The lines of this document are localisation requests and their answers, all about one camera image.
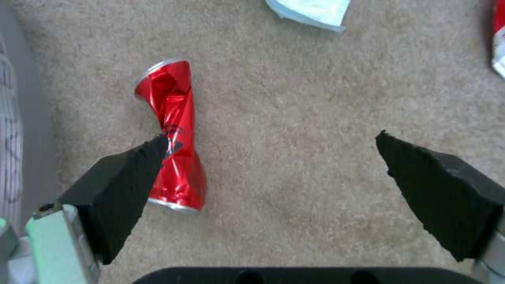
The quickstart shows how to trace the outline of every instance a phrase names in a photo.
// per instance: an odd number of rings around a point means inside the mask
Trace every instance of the can rim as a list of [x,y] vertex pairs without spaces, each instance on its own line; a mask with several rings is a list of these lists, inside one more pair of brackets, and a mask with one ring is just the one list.
[[161,60],[160,62],[152,65],[151,67],[149,67],[147,70],[145,70],[142,75],[140,75],[137,80],[135,80],[135,83],[134,83],[134,87],[133,87],[133,95],[135,97],[137,97],[137,95],[135,94],[135,89],[137,89],[137,86],[140,84],[140,82],[142,82],[142,80],[144,80],[147,76],[149,76],[150,74],[154,73],[156,70],[162,68],[163,66],[165,65],[169,65],[169,64],[172,64],[172,63],[177,63],[177,62],[181,62],[181,61],[186,61],[185,59],[181,58],[181,57],[173,57],[173,58],[168,58],[168,59],[164,59],[164,60]]
[[181,204],[177,204],[177,203],[173,203],[173,202],[162,201],[162,200],[158,200],[158,199],[154,199],[154,198],[149,198],[149,202],[156,203],[158,205],[165,206],[165,207],[168,207],[168,208],[175,210],[177,212],[181,212],[181,213],[188,214],[188,215],[194,215],[194,214],[197,214],[200,212],[199,210],[189,207],[189,206],[185,206],[185,205],[181,205]]

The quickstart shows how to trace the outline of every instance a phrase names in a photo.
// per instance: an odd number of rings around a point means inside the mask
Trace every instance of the black foam pad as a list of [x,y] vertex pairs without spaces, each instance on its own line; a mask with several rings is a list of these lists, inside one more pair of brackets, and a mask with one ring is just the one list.
[[91,167],[60,198],[77,207],[93,252],[109,264],[141,217],[168,141],[159,135]]
[[380,155],[412,211],[454,258],[476,258],[503,213],[505,190],[462,159],[376,137]]

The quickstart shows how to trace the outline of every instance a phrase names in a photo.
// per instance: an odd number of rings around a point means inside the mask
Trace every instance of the screw hole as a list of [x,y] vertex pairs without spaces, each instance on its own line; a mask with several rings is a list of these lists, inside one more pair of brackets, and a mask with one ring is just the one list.
[[256,271],[245,271],[241,273],[235,284],[263,284],[263,277]]
[[45,211],[47,211],[49,209],[52,209],[54,206],[55,206],[54,203],[47,203],[47,204],[44,204],[44,205],[40,206],[38,208],[38,210],[40,212],[45,212]]
[[358,270],[352,274],[351,284],[380,284],[380,282],[371,272]]

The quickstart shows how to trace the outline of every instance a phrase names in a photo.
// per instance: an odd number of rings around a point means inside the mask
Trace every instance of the crushed soda can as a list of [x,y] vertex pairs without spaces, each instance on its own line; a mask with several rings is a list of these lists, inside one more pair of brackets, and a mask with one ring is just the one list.
[[279,17],[336,32],[343,32],[342,21],[350,0],[266,0]]
[[150,105],[169,141],[149,201],[183,213],[199,212],[205,203],[207,181],[194,149],[189,62],[169,59],[155,64],[138,80],[135,96]]
[[505,78],[505,0],[497,0],[494,12],[493,69]]

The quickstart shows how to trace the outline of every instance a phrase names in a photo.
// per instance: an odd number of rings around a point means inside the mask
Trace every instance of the beige carpet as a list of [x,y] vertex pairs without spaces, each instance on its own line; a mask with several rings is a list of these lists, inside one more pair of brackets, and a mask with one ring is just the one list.
[[436,266],[468,272],[416,220],[374,144],[392,134],[505,184],[493,0],[354,0],[342,36],[262,0],[11,0],[38,60],[66,189],[150,139],[132,97],[160,59],[192,64],[207,206],[148,205],[103,283],[179,265]]

